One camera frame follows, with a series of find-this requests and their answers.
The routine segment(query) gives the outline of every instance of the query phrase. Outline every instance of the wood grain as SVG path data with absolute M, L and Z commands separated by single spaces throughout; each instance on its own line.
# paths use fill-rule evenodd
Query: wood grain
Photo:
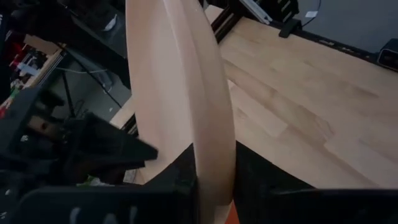
M 397 188 L 398 75 L 278 32 L 244 18 L 220 45 L 236 139 L 315 187 Z

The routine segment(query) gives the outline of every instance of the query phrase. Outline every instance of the black plastic part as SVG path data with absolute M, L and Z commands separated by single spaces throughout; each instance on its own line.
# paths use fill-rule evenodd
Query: black plastic part
M 240 224 L 396 223 L 398 190 L 318 190 L 237 142 Z
M 216 40 L 217 43 L 220 43 L 224 37 L 227 36 L 227 34 L 231 31 L 231 29 L 239 22 L 239 20 L 242 18 L 241 15 L 235 14 L 232 16 L 230 20 L 228 20 L 223 27 L 219 29 L 219 31 L 216 33 Z
M 398 72 L 398 39 L 391 39 L 379 53 L 379 65 Z
M 5 117 L 0 119 L 0 153 L 14 153 L 39 98 L 40 88 L 26 88 L 14 98 Z
M 280 30 L 279 37 L 288 38 L 289 35 L 296 31 L 302 29 L 301 21 L 298 19 L 290 19 Z
M 65 72 L 62 73 L 62 80 L 63 80 L 63 85 L 65 87 L 65 93 L 67 94 L 67 100 L 68 100 L 68 107 L 69 107 L 70 116 L 72 118 L 76 118 L 75 109 L 73 108 L 73 103 L 72 103 L 72 97 L 70 96 L 68 79 L 67 79 L 67 76 L 65 75 Z
M 191 145 L 145 185 L 38 189 L 21 200 L 9 221 L 12 224 L 104 223 L 111 216 L 120 224 L 195 224 L 198 223 L 197 205 Z
M 221 14 L 211 23 L 211 28 L 213 29 L 214 32 L 216 32 L 221 25 L 227 20 L 227 18 L 232 15 L 232 8 L 227 7 L 224 9 Z
M 312 188 L 236 142 L 234 202 L 241 224 L 266 223 L 264 199 L 272 192 Z
M 123 130 L 88 113 L 84 120 L 66 124 L 68 135 L 63 167 L 66 183 L 82 183 L 88 174 L 101 176 L 113 169 L 144 167 L 144 161 L 157 158 L 157 150 Z
M 263 0 L 259 5 L 274 21 L 278 22 L 286 23 L 294 15 L 299 13 L 299 3 L 297 0 Z

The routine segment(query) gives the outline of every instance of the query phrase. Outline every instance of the black bracket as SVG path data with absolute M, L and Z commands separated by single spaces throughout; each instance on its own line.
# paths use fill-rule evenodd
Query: black bracket
M 290 19 L 280 30 L 279 37 L 288 38 L 291 33 L 303 28 L 301 21 L 298 19 Z

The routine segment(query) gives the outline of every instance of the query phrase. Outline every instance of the light wood tabletop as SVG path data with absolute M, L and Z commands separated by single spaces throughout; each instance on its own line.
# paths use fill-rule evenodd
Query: light wood tabletop
M 278 33 L 242 18 L 220 43 L 236 139 L 314 187 L 398 188 L 398 75 Z

